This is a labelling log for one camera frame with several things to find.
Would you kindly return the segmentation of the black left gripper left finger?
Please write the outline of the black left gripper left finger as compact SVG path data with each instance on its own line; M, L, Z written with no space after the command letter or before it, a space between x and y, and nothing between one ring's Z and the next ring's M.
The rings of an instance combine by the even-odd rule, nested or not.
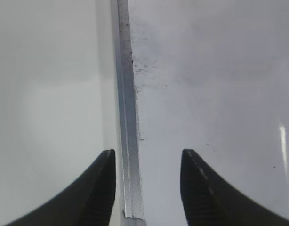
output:
M115 151L105 150L67 188L11 226L107 226L116 193Z

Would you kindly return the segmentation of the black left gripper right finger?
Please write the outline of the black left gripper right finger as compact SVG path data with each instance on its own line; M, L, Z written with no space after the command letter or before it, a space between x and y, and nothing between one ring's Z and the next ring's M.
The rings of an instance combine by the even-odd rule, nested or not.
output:
M190 226L289 226L289 220L234 188L192 149L182 151L180 193Z

